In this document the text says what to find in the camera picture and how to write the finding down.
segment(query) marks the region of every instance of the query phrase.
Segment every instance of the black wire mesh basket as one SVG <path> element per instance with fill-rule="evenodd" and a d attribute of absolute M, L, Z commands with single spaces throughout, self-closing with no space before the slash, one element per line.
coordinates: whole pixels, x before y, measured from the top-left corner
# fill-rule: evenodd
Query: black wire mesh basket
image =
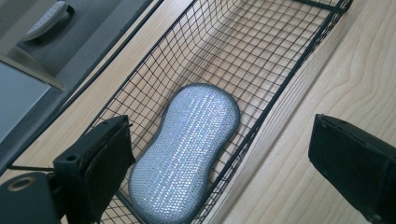
<path fill-rule="evenodd" d="M 156 133 L 172 95 L 190 83 L 231 94 L 241 110 L 237 134 L 218 157 L 201 223 L 244 159 L 257 131 L 307 57 L 352 0 L 195 0 L 173 23 L 97 115 L 128 115 L 139 157 Z M 103 223 L 139 223 L 128 196 L 128 175 Z"/>

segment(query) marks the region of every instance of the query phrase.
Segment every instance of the basket wire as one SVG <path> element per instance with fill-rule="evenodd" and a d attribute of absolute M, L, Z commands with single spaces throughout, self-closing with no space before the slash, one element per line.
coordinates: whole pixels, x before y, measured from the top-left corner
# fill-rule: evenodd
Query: basket wire
<path fill-rule="evenodd" d="M 206 200 L 193 221 L 201 223 L 280 93 L 351 2 L 196 0 L 127 77 L 86 132 L 105 119 L 128 115 L 133 124 L 133 153 L 138 158 L 178 89 L 201 82 L 230 93 L 241 110 L 241 123 L 212 169 Z M 102 223 L 139 223 L 131 209 L 128 176 Z"/>

